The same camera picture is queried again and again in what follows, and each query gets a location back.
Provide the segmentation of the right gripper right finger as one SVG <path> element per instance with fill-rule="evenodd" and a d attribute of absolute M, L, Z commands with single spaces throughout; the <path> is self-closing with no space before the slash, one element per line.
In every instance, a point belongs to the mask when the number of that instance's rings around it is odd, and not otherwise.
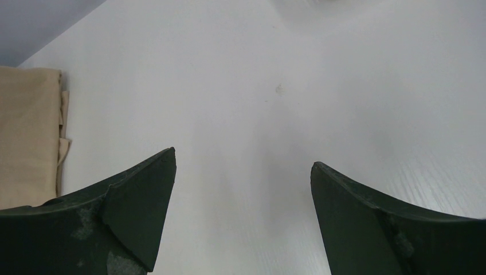
<path fill-rule="evenodd" d="M 485 220 L 445 214 L 322 162 L 311 193 L 332 274 L 484 274 Z"/>

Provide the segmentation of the beige t shirt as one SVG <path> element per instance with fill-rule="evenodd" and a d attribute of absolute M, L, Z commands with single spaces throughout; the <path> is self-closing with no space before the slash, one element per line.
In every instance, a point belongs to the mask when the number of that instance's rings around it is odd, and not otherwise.
<path fill-rule="evenodd" d="M 60 70 L 1 67 L 1 209 L 60 195 L 68 104 Z"/>

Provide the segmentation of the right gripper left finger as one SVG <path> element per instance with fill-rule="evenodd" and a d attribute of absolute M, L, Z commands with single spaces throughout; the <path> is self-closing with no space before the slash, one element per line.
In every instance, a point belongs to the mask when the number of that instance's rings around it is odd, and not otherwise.
<path fill-rule="evenodd" d="M 176 175 L 170 147 L 40 206 L 1 211 L 2 274 L 147 274 Z"/>

